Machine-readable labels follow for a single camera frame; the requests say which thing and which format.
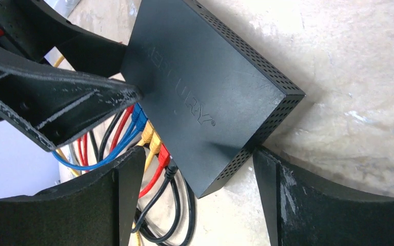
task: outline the black mount arm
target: black mount arm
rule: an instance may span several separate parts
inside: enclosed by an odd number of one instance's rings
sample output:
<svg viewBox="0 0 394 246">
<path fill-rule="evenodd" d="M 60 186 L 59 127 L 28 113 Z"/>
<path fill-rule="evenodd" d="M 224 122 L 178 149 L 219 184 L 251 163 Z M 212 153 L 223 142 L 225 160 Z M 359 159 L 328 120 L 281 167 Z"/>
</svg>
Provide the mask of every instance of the black mount arm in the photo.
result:
<svg viewBox="0 0 394 246">
<path fill-rule="evenodd" d="M 394 245 L 394 198 L 358 191 L 260 148 L 254 170 L 272 246 Z"/>
<path fill-rule="evenodd" d="M 0 0 L 0 120 L 46 151 L 66 145 L 138 102 L 140 90 L 108 79 L 126 46 L 90 33 L 44 1 Z M 57 47 L 78 72 L 51 67 Z"/>
<path fill-rule="evenodd" d="M 0 199 L 0 245 L 127 246 L 144 161 L 134 147 L 34 196 Z"/>
</svg>

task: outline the yellow ethernet cable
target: yellow ethernet cable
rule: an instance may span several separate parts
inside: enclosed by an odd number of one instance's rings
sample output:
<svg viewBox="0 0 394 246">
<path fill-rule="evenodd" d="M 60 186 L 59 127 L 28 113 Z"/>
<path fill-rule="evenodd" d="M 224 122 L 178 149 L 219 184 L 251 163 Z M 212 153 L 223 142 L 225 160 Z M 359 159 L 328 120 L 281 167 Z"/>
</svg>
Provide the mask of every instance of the yellow ethernet cable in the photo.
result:
<svg viewBox="0 0 394 246">
<path fill-rule="evenodd" d="M 58 153 L 58 155 L 61 156 L 62 159 L 64 159 L 66 162 L 69 162 L 69 159 L 67 159 L 67 157 L 64 155 L 63 151 L 60 148 L 58 148 L 56 150 L 56 152 Z M 79 177 L 80 176 L 80 174 L 75 169 L 71 169 L 71 168 L 69 168 L 69 169 L 70 169 L 70 171 L 73 173 L 73 175 L 75 177 Z"/>
<path fill-rule="evenodd" d="M 147 155 L 146 164 L 144 165 L 144 172 L 147 171 L 147 169 L 149 168 L 150 164 L 153 161 L 153 158 L 161 150 L 161 146 L 162 146 L 161 138 L 159 137 L 157 132 L 154 131 L 152 141 L 150 142 L 150 152 Z"/>
<path fill-rule="evenodd" d="M 141 140 L 136 145 L 144 146 L 145 144 L 150 143 L 152 141 L 154 132 L 155 130 L 152 126 L 152 123 L 150 123 L 148 120 L 143 132 L 141 133 Z"/>
<path fill-rule="evenodd" d="M 57 68 L 58 66 L 60 66 L 60 64 L 64 61 L 64 56 L 61 55 L 58 60 L 56 60 L 56 62 L 53 64 L 54 68 Z"/>
<path fill-rule="evenodd" d="M 135 228 L 135 222 L 132 222 L 132 228 Z M 140 232 L 137 231 L 137 232 L 135 232 L 134 234 L 135 234 L 137 246 L 141 246 L 141 236 L 140 236 Z"/>
</svg>

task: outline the router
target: router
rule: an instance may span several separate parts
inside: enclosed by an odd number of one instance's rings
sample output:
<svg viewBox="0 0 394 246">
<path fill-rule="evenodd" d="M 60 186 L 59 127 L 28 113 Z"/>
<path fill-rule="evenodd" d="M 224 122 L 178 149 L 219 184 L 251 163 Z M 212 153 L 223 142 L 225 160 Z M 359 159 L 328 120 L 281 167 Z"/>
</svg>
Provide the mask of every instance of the router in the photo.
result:
<svg viewBox="0 0 394 246">
<path fill-rule="evenodd" d="M 220 189 L 305 96 L 192 0 L 142 0 L 121 71 L 198 198 Z"/>
</svg>

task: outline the dusty floor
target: dusty floor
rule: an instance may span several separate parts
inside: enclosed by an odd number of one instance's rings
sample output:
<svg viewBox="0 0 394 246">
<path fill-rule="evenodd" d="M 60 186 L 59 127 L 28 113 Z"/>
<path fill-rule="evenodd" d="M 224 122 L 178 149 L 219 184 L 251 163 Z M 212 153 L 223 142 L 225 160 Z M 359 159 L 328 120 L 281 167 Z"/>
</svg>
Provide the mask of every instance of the dusty floor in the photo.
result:
<svg viewBox="0 0 394 246">
<path fill-rule="evenodd" d="M 200 2 L 307 94 L 265 145 L 338 183 L 394 196 L 394 1 Z M 127 43 L 139 5 L 82 0 L 70 20 Z M 172 222 L 171 193 L 161 201 L 148 217 L 162 231 Z M 269 245 L 251 160 L 198 201 L 192 245 Z"/>
</svg>

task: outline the cable bundle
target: cable bundle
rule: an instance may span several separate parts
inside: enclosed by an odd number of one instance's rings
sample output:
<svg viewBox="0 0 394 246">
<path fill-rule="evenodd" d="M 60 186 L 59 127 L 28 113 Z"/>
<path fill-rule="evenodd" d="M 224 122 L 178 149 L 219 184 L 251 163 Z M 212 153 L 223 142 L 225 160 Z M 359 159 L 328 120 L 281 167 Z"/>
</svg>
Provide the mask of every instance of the cable bundle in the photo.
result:
<svg viewBox="0 0 394 246">
<path fill-rule="evenodd" d="M 54 66 L 58 67 L 63 60 L 64 57 L 61 56 Z M 129 127 L 126 130 L 125 134 L 123 135 L 122 139 L 119 141 L 121 132 L 123 131 L 123 128 L 130 116 L 132 121 L 129 124 Z M 111 136 L 112 132 L 114 131 L 114 128 L 119 122 L 120 118 L 121 121 L 117 127 L 117 130 L 115 131 L 111 143 L 111 147 L 109 150 L 109 154 L 104 158 L 104 152 L 106 149 L 108 139 Z M 139 104 L 128 107 L 126 109 L 126 112 L 120 111 L 114 116 L 111 124 L 108 126 L 103 136 L 99 148 L 97 147 L 97 143 L 94 138 L 93 131 L 92 130 L 89 131 L 88 135 L 90 136 L 94 155 L 96 156 L 96 160 L 97 160 L 96 164 L 89 165 L 88 163 L 87 134 L 85 134 L 82 138 L 79 138 L 77 140 L 78 154 L 81 164 L 80 166 L 70 163 L 69 160 L 65 157 L 65 155 L 61 151 L 61 149 L 57 149 L 57 151 L 52 152 L 52 154 L 59 162 L 69 167 L 74 176 L 78 177 L 79 173 L 76 170 L 80 170 L 80 171 L 93 170 L 114 160 L 140 132 L 142 132 L 142 137 L 141 140 L 137 143 L 137 145 L 144 146 L 150 150 L 146 158 L 144 172 L 146 172 L 146 170 L 152 163 L 155 156 L 158 156 L 159 165 L 149 184 L 143 190 L 141 190 L 139 194 L 139 198 L 145 196 L 153 188 L 155 183 L 160 178 L 163 170 L 165 170 L 165 173 L 164 173 L 164 181 L 161 187 L 156 192 L 154 197 L 150 200 L 150 202 L 147 204 L 147 206 L 142 211 L 140 211 L 138 208 L 136 209 L 135 222 L 133 224 L 133 229 L 131 232 L 135 233 L 138 245 L 141 245 L 141 239 L 139 235 L 139 232 L 141 232 L 141 234 L 150 242 L 156 243 L 157 245 L 161 245 L 161 246 L 170 246 L 169 244 L 166 244 L 165 241 L 168 240 L 175 233 L 176 229 L 178 228 L 180 217 L 181 217 L 181 199 L 180 199 L 179 189 L 175 180 L 175 175 L 178 171 L 178 168 L 174 162 L 171 162 L 170 153 L 162 143 L 161 138 L 153 128 L 153 125 L 147 120 L 147 116 L 145 115 Z M 70 153 L 72 155 L 72 159 L 74 159 L 74 161 L 77 162 L 77 158 L 75 154 L 76 152 L 72 144 L 70 145 Z M 189 225 L 185 239 L 180 244 L 180 246 L 189 245 L 189 243 L 191 242 L 195 231 L 195 218 L 196 218 L 196 205 L 195 205 L 194 193 L 184 178 L 183 178 L 183 182 L 186 186 L 188 211 L 189 211 Z M 147 223 L 145 217 L 149 212 L 149 210 L 153 207 L 153 205 L 159 200 L 160 196 L 165 192 L 169 184 L 173 191 L 174 204 L 175 204 L 174 221 L 165 235 L 161 237 L 156 237 L 155 234 L 153 233 L 153 230 L 150 228 L 149 224 Z"/>
</svg>

